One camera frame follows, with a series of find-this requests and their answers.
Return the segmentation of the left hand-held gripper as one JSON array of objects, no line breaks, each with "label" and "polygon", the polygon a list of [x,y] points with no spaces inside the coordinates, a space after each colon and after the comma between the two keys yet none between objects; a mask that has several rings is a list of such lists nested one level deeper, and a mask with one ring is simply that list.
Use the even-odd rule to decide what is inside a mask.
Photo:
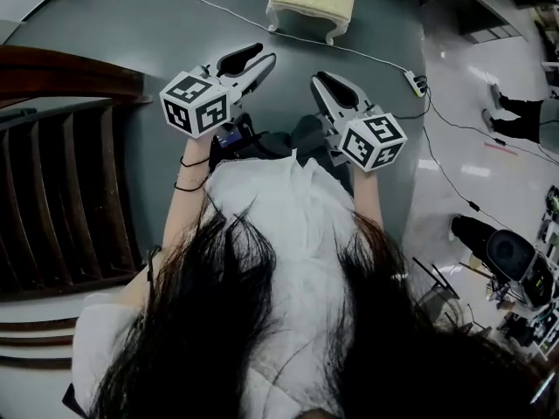
[{"label": "left hand-held gripper", "polygon": [[246,64],[263,51],[254,43],[230,52],[215,65],[199,65],[179,72],[160,92],[165,121],[171,127],[199,139],[211,134],[242,112],[242,99],[253,93],[276,65],[268,53]]}]

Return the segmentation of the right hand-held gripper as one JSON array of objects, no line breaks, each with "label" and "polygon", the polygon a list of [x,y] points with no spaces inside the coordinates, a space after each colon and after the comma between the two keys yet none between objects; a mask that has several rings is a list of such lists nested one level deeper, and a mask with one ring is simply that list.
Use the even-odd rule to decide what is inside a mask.
[{"label": "right hand-held gripper", "polygon": [[[371,172],[398,157],[407,141],[405,132],[391,113],[378,105],[370,108],[361,87],[331,72],[314,75],[310,87],[320,113],[334,123],[326,130],[326,142],[335,166],[349,163]],[[348,120],[349,109],[365,112]]]}]

